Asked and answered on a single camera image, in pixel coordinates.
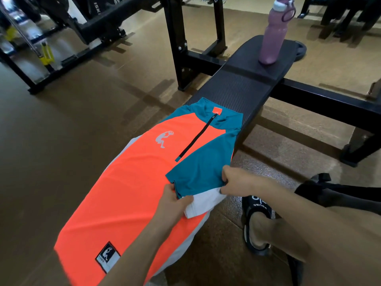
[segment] concrete floor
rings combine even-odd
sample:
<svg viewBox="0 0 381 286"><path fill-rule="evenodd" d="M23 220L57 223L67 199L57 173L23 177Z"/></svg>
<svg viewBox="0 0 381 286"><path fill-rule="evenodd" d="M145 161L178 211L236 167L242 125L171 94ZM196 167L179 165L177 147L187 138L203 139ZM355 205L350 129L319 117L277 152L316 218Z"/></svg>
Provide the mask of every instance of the concrete floor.
<svg viewBox="0 0 381 286"><path fill-rule="evenodd" d="M188 47L206 49L216 38L213 9L184 6ZM267 15L225 9L229 57L262 34ZM362 98L380 78L381 38L373 29L358 39L319 39L313 20L294 19L287 38L308 47L287 78ZM31 96L0 64L0 273L4 285L68 285L52 251L64 223L128 141L181 106L209 77L177 90L164 12L139 12L123 24L129 36ZM82 45L70 30L51 42L67 52ZM17 61L37 73L30 52ZM334 182L381 186L381 153L357 168L336 157L353 127L269 99L234 166L270 176L290 190L316 173ZM240 199L212 211L186 254L165 273L169 285L291 285L285 255L252 255L242 239Z"/></svg>

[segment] black sandal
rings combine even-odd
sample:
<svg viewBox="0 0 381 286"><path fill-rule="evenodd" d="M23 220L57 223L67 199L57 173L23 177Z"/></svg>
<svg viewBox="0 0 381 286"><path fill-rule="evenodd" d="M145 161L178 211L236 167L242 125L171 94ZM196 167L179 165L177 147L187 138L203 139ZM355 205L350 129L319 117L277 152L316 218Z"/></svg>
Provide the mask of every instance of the black sandal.
<svg viewBox="0 0 381 286"><path fill-rule="evenodd" d="M250 217L255 212L262 212L271 219L272 209L267 203L262 201L260 198L255 196L248 196L242 198L242 209L246 217L245 226L243 228L243 238L245 240L246 246L249 248L251 252L256 255L265 256L268 255L270 244L266 244L263 249L257 249L250 241L249 235L249 223Z"/></svg>

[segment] zipper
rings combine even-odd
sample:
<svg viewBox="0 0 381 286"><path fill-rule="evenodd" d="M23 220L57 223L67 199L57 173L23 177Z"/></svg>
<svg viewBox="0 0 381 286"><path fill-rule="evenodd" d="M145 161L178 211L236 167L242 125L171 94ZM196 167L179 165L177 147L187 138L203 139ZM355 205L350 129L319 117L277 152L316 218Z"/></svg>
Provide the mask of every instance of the zipper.
<svg viewBox="0 0 381 286"><path fill-rule="evenodd" d="M184 154L186 154L186 152L192 147L192 145L194 145L196 140L198 140L198 138L205 132L205 130L207 130L208 126L211 124L211 122L213 121L213 119L215 119L216 116L217 113L210 118L207 124L205 124L204 128L198 133L198 135L196 135L196 137L190 142L190 144L188 144L188 146L175 159L176 162L178 162L184 156Z"/></svg>

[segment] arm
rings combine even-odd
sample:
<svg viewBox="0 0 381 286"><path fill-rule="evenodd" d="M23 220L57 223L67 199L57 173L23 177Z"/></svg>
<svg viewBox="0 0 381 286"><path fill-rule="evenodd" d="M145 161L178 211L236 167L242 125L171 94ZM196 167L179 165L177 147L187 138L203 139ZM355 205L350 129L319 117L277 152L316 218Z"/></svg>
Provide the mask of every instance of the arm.
<svg viewBox="0 0 381 286"><path fill-rule="evenodd" d="M173 185L166 185L154 217L124 251L99 286L142 286L157 251L191 202L192 196L177 200Z"/></svg>
<svg viewBox="0 0 381 286"><path fill-rule="evenodd" d="M381 285L381 239L276 181L225 166L221 193L258 196L353 285Z"/></svg>

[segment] water bottle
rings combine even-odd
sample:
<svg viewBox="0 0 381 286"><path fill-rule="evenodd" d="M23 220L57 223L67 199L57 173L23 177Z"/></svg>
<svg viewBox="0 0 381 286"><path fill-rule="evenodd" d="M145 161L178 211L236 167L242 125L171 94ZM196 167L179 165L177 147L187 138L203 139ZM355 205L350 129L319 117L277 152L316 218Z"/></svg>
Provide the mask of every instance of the water bottle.
<svg viewBox="0 0 381 286"><path fill-rule="evenodd" d="M287 25L295 13L294 0L275 0L269 13L269 25L263 36L260 63L265 65L275 63L286 37Z"/></svg>

